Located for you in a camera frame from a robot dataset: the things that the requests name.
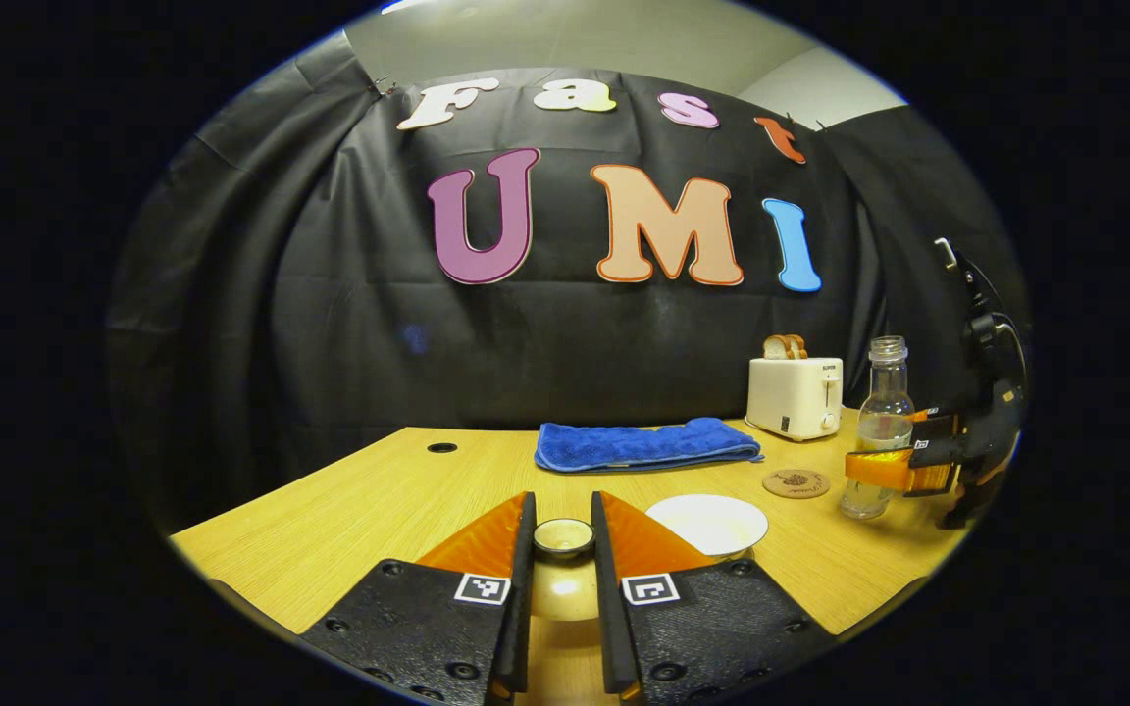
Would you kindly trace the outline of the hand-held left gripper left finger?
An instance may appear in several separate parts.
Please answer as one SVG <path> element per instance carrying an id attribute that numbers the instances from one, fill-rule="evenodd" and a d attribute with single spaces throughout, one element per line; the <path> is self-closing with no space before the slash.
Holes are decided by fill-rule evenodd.
<path id="1" fill-rule="evenodd" d="M 381 560 L 301 642 L 444 705 L 528 691 L 537 500 L 518 493 L 418 560 Z"/>

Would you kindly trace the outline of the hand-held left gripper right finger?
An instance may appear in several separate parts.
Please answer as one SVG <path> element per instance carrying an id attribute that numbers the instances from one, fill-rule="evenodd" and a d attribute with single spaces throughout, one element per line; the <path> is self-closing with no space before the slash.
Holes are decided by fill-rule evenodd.
<path id="1" fill-rule="evenodd" d="M 624 705 L 718 701 L 835 646 L 754 560 L 709 558 L 612 493 L 591 525 L 602 683 Z"/>

